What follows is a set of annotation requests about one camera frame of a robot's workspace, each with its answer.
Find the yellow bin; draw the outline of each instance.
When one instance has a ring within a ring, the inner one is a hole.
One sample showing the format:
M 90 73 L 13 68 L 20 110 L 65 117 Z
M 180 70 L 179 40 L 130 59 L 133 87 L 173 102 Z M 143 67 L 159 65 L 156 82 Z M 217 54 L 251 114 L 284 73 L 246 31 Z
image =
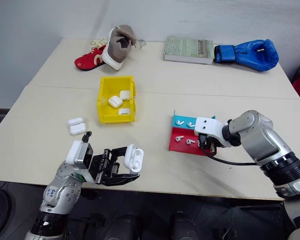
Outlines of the yellow bin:
M 119 96 L 120 91 L 130 90 L 130 99 L 124 100 L 123 104 L 114 108 L 108 104 L 112 96 Z M 135 121 L 136 85 L 133 76 L 103 76 L 100 81 L 100 89 L 96 108 L 100 123 L 128 123 Z M 119 109 L 130 109 L 130 114 L 119 115 Z

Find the book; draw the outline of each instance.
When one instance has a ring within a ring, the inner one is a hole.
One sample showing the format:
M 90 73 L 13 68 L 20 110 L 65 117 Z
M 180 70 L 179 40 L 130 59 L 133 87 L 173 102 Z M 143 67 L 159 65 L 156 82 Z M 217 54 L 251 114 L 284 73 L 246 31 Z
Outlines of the book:
M 164 60 L 196 64 L 212 64 L 215 58 L 211 40 L 197 40 L 168 36 L 164 47 Z

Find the wireless earbud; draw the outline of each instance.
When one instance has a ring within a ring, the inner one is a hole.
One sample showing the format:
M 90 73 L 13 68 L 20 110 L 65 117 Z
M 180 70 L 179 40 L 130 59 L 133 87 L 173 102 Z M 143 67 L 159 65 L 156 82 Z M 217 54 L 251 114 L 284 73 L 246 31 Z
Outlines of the wireless earbud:
M 175 137 L 175 141 L 176 142 L 180 142 L 181 141 L 181 139 L 183 139 L 185 136 L 176 136 Z
M 196 141 L 193 141 L 191 139 L 187 139 L 186 140 L 186 144 L 190 145 L 190 144 L 194 144 Z
M 194 126 L 196 126 L 195 124 L 192 124 L 192 122 L 188 122 L 188 124 L 187 124 L 187 126 L 189 127 L 189 128 L 193 128 Z
M 180 121 L 180 120 L 177 120 L 176 122 L 175 122 L 175 124 L 177 124 L 177 125 L 182 125 L 182 124 L 184 124 L 185 123 L 185 121 Z

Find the red board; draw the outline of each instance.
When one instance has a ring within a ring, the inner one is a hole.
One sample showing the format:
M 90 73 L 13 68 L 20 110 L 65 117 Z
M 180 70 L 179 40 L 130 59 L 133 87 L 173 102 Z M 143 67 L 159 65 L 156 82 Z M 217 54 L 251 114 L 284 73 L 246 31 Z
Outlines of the red board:
M 178 136 L 183 136 L 183 138 L 179 142 L 176 141 L 176 137 L 178 137 Z M 195 143 L 191 143 L 190 145 L 188 145 L 186 143 L 187 139 L 193 140 L 193 141 L 195 141 Z M 169 143 L 169 150 L 181 152 L 181 153 L 205 156 L 205 154 L 202 152 L 201 148 L 198 147 L 198 136 L 195 135 L 195 132 L 193 129 L 172 127 L 170 143 Z

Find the red shoe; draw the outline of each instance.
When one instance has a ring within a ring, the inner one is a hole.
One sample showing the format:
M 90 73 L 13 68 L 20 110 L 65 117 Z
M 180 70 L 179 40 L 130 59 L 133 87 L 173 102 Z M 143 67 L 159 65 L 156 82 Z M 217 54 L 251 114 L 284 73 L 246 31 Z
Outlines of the red shoe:
M 91 51 L 74 61 L 74 65 L 82 71 L 90 71 L 105 64 L 102 60 L 102 52 L 106 48 L 106 45 L 103 45 L 100 48 L 93 47 Z

